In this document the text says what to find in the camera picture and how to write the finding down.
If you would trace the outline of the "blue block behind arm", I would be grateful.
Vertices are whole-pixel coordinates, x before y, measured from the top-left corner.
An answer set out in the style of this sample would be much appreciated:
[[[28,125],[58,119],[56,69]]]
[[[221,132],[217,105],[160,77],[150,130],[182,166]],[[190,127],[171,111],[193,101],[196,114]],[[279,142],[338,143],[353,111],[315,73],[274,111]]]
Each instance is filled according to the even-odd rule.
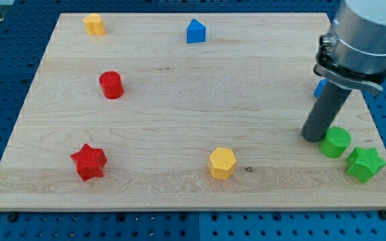
[[[321,93],[322,93],[322,91],[323,91],[323,89],[324,89],[324,87],[325,87],[327,81],[328,81],[328,80],[327,80],[326,78],[324,78],[324,79],[321,79],[321,80],[319,81],[319,83],[317,84],[317,86],[316,86],[316,88],[315,88],[315,91],[314,91],[314,96],[315,96],[316,98],[318,98],[318,97],[321,95]]]

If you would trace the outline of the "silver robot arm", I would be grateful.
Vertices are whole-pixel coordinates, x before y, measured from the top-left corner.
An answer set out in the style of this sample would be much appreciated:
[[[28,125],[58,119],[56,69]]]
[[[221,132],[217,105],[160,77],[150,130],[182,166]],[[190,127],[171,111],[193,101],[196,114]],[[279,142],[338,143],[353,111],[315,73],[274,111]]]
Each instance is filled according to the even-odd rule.
[[[342,0],[319,43],[317,75],[345,90],[380,95],[386,79],[386,0]]]

